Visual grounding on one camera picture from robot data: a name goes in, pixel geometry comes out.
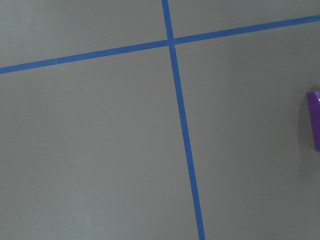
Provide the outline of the purple trapezoid block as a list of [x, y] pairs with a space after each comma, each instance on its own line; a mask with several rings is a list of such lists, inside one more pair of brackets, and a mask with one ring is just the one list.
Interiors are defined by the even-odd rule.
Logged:
[[320, 151], [320, 92], [313, 91], [306, 94], [309, 117], [313, 135], [314, 148]]

